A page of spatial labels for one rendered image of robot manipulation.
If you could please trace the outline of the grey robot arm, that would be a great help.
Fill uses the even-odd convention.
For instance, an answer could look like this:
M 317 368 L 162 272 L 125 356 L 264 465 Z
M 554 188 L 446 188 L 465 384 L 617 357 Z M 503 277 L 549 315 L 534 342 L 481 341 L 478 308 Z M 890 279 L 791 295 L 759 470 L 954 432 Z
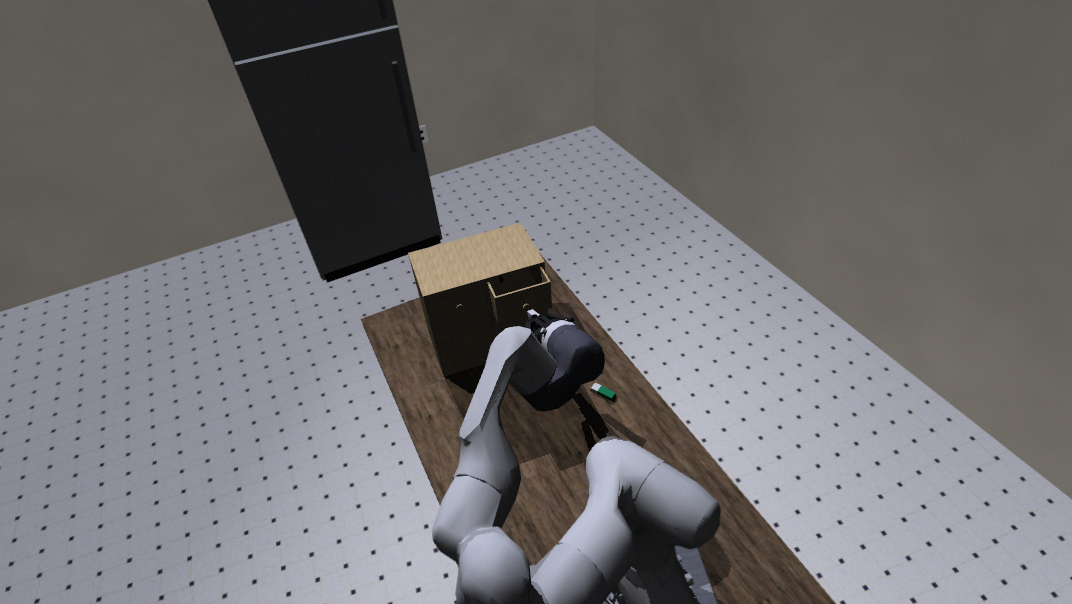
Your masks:
M 550 411 L 604 369 L 602 347 L 572 322 L 553 322 L 541 333 L 542 344 L 521 326 L 495 337 L 459 431 L 459 465 L 432 528 L 440 553 L 458 568 L 460 561 L 457 603 L 699 604 L 675 546 L 699 548 L 714 537 L 719 503 L 616 436 L 590 450 L 586 509 L 536 565 L 501 529 L 521 482 L 500 419 L 508 385 L 537 411 Z

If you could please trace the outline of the green and white eraser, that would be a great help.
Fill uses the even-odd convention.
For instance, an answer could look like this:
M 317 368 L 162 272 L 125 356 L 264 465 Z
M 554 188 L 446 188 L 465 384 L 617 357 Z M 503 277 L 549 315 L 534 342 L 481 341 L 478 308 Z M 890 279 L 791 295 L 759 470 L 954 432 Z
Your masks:
M 598 395 L 600 395 L 600 396 L 602 396 L 604 398 L 606 398 L 606 399 L 608 399 L 610 401 L 612 401 L 613 398 L 616 396 L 616 392 L 607 389 L 607 388 L 602 387 L 601 385 L 599 385 L 597 383 L 594 383 L 594 385 L 591 387 L 591 391 L 594 392 L 594 393 L 596 393 L 596 394 L 598 394 Z

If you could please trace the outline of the small dark brown chest of drawers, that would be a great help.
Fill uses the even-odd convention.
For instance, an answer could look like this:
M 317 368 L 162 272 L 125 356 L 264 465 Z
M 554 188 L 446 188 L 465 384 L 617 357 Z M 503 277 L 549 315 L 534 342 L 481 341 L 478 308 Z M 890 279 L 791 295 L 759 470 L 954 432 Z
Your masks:
M 440 244 L 421 250 L 408 253 L 412 271 L 414 274 L 416 286 L 418 289 L 420 301 L 422 304 L 425 320 L 430 334 L 433 347 L 440 360 L 443 375 L 451 375 L 457 372 L 485 364 L 486 362 L 446 374 L 440 352 L 452 349 L 440 350 L 433 326 L 452 321 L 462 316 L 457 316 L 433 324 L 429 313 L 426 297 L 437 295 L 458 288 L 468 286 L 483 281 L 487 309 L 470 313 L 476 314 L 488 310 L 492 335 L 456 345 L 461 347 L 487 337 L 495 339 L 487 280 L 510 272 L 517 272 L 534 266 L 541 265 L 545 271 L 545 262 L 535 245 L 528 237 L 526 230 L 521 223 L 517 223 L 503 229 L 495 229 L 462 239 Z M 423 303 L 425 298 L 425 303 Z M 426 304 L 426 310 L 425 310 Z M 428 312 L 428 318 L 427 318 Z M 430 326 L 429 326 L 430 319 Z M 432 327 L 432 334 L 431 334 Z M 434 341 L 433 342 L 433 335 Z

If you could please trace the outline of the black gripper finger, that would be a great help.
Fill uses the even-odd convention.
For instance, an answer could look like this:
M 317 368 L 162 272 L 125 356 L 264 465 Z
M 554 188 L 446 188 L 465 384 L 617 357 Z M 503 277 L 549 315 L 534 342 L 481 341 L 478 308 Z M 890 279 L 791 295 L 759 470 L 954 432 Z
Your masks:
M 530 310 L 527 311 L 527 313 L 528 313 L 528 320 L 526 321 L 526 328 L 531 329 L 532 332 L 533 332 L 533 328 L 534 328 L 534 327 L 535 327 L 535 329 L 536 329 L 536 330 L 537 330 L 537 329 L 538 329 L 539 327 L 541 328 L 541 327 L 542 327 L 542 325 L 544 325 L 544 322 L 541 322 L 541 321 L 540 321 L 540 320 L 538 319 L 537 314 L 534 314 L 534 313 L 533 313 L 533 312 L 531 312 Z M 533 319 L 532 319 L 532 318 L 533 318 Z M 538 324 L 538 323 L 540 323 L 540 324 Z
M 538 319 L 541 322 L 544 322 L 544 323 L 547 322 L 548 320 L 551 320 L 551 319 L 561 319 L 561 320 L 564 320 L 564 321 L 572 322 L 575 324 L 575 321 L 574 321 L 572 316 L 559 316 L 559 315 L 554 315 L 554 314 L 547 314 L 546 316 L 544 316 L 544 315 L 538 314 L 533 309 L 530 310 L 530 311 L 533 312 L 534 314 L 537 314 Z

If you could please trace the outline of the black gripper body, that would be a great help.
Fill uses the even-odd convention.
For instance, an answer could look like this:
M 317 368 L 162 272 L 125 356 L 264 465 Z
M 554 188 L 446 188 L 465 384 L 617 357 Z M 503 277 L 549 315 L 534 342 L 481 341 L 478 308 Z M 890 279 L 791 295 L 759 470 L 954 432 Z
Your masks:
M 540 329 L 542 329 L 542 328 L 547 328 L 547 327 L 548 327 L 548 326 L 549 326 L 550 324 L 552 324 L 553 322 L 556 322 L 556 321 L 560 321 L 560 320 L 561 320 L 561 319 L 551 319 L 551 320 L 548 320 L 547 322 L 545 322 L 545 323 L 544 323 L 544 325 L 542 325 L 542 327 L 541 327 L 541 328 L 539 327 L 539 328 L 538 328 L 538 329 L 537 329 L 537 330 L 536 330 L 536 332 L 534 333 L 534 335 L 535 335 L 535 336 L 537 337 L 538 341 L 539 341 L 539 342 L 540 342 L 541 344 L 542 344 L 542 335 L 544 335 L 544 334 L 541 333 L 541 330 L 540 330 Z

